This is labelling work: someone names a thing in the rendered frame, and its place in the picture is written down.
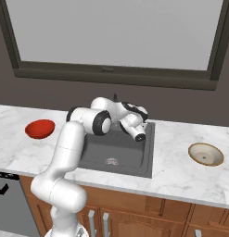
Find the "grey sink basin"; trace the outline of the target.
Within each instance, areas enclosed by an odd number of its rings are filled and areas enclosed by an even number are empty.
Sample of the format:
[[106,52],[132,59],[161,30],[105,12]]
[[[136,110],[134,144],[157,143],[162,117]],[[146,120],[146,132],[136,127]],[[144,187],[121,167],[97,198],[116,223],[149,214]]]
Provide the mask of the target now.
[[[87,134],[79,167],[151,179],[154,136],[154,123],[147,123],[146,139],[142,142],[136,142],[120,127],[112,128],[105,136]],[[110,157],[116,158],[119,165],[106,165]]]

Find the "silver sink drain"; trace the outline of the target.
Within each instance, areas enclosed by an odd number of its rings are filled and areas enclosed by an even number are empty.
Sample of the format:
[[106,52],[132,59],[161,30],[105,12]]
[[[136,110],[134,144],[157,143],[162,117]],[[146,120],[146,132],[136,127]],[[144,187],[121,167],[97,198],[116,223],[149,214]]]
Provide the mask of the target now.
[[106,159],[105,164],[117,166],[117,165],[119,165],[119,161],[116,158],[110,157],[110,158]]

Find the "beige bowl with brown rim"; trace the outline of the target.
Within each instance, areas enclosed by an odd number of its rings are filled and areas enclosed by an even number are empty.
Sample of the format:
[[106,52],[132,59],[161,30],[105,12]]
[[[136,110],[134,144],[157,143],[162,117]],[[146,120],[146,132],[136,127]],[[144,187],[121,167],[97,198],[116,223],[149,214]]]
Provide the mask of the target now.
[[216,167],[224,161],[220,149],[208,143],[193,143],[188,147],[189,156],[198,164]]

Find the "red bowl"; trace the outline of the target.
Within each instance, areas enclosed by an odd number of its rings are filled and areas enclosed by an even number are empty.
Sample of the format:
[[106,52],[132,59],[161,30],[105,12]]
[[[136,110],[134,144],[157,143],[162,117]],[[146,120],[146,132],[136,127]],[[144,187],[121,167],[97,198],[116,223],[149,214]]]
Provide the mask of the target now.
[[51,135],[54,130],[54,121],[50,119],[38,119],[26,126],[25,133],[33,139],[43,139]]

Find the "brown wooden drawer front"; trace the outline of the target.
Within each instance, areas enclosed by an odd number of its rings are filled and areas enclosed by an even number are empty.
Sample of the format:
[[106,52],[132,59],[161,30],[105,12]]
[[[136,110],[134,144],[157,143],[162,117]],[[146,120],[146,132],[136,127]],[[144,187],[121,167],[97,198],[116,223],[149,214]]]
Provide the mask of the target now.
[[92,206],[105,206],[133,212],[149,213],[162,216],[165,201],[161,198],[149,197],[134,193],[124,193],[84,186],[87,193],[87,204]]
[[167,220],[187,224],[229,230],[229,209],[165,200],[162,216]]

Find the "brown wooden cupboard door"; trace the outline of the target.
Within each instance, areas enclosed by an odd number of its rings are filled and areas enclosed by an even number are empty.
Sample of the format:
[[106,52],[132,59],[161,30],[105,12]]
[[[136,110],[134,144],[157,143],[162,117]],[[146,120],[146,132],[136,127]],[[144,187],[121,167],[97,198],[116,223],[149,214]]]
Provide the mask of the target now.
[[177,223],[130,212],[101,208],[103,214],[109,213],[109,237],[182,237],[184,223]]
[[229,231],[189,225],[185,237],[195,237],[194,230],[201,231],[201,237],[229,237]]
[[89,227],[89,218],[88,213],[90,210],[95,211],[95,229],[96,229],[96,237],[99,237],[100,229],[99,229],[99,217],[98,217],[98,208],[94,206],[85,206],[82,211],[77,214],[77,217],[80,223],[86,228],[91,237],[90,227]]

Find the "grey dishwasher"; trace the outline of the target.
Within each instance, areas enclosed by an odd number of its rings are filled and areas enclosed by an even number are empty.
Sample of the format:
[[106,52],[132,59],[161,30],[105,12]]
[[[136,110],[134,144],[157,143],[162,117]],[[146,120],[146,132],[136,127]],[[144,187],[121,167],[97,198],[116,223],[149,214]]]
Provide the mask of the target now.
[[0,189],[7,183],[8,190],[0,195],[0,231],[27,237],[41,237],[23,192],[19,175],[0,171]]

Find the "window with dark frame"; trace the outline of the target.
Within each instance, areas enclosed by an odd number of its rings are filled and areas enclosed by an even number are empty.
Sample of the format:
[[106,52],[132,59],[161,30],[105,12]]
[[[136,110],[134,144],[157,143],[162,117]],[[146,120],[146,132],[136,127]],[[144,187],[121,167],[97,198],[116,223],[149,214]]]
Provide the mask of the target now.
[[229,0],[0,0],[15,76],[213,91]]

